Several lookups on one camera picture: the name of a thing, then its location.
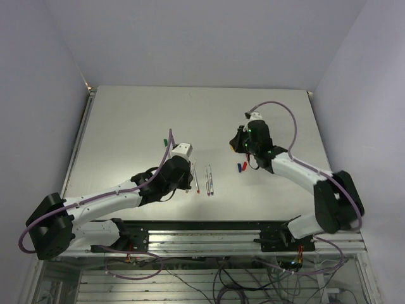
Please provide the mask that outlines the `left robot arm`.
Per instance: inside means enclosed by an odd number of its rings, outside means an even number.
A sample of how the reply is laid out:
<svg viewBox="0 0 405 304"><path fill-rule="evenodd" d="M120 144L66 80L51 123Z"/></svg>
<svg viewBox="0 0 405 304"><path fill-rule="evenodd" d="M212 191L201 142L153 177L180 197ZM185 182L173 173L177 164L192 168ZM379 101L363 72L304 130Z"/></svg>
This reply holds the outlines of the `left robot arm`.
<svg viewBox="0 0 405 304"><path fill-rule="evenodd" d="M188 156L172 155L159 167L153 167L99 194L62 198L47 195L26 221L39 260L50 260L68 248L96 246L123 251L134 244L122 220L97 219L114 212L161 202L177 190L190 190L193 176Z"/></svg>

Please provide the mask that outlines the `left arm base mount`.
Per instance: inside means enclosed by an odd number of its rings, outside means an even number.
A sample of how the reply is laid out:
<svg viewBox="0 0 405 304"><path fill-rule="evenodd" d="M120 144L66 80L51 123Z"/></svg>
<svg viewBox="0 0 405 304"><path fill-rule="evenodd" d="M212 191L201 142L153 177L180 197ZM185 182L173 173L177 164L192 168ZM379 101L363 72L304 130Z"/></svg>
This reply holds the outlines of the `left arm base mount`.
<svg viewBox="0 0 405 304"><path fill-rule="evenodd" d="M102 240L91 244L90 251L92 253L146 253L149 245L149 233L142 226L131 226L129 222L120 218L112 218L98 224L107 223L111 228L104 231L112 233L113 240L107 241L107 234L102 233Z"/></svg>

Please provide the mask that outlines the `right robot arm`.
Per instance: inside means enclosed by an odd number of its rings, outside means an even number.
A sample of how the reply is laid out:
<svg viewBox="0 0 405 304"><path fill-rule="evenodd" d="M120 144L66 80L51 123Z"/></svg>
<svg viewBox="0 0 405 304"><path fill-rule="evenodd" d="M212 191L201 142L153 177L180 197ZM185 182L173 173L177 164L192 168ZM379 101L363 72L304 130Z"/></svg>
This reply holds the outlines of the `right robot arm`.
<svg viewBox="0 0 405 304"><path fill-rule="evenodd" d="M236 153L253 157L259 169L284 177L313 195L314 211L293 218L282 228L278 240L283 249L294 250L307 236L361 225L365 209L351 175L344 170L323 172L290 156L287 149L273 144L264 120L239 126L230 146Z"/></svg>

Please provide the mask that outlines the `yellow pen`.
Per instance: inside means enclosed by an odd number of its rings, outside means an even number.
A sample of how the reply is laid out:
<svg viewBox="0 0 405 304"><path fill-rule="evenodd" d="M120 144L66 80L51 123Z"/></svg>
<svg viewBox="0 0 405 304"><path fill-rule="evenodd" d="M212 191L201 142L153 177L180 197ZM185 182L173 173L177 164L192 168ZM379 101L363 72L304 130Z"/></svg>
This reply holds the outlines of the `yellow pen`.
<svg viewBox="0 0 405 304"><path fill-rule="evenodd" d="M188 184L188 188L185 190L186 193L189 193L192 189L192 183L194 180L194 172L196 169L196 163L197 160L194 160L191 164L190 164L190 177L189 177L189 184Z"/></svg>

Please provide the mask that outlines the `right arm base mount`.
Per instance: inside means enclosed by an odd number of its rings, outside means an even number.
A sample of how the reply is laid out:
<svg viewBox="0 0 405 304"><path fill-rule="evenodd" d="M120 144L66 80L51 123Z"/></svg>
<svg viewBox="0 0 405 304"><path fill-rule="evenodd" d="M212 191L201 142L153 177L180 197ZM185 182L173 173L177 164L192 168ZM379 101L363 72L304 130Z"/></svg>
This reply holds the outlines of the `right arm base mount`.
<svg viewBox="0 0 405 304"><path fill-rule="evenodd" d="M315 251L315 244L311 236L296 239L287 229L287 224L282 221L259 222L260 233L254 238L262 252L293 252L303 249L304 252Z"/></svg>

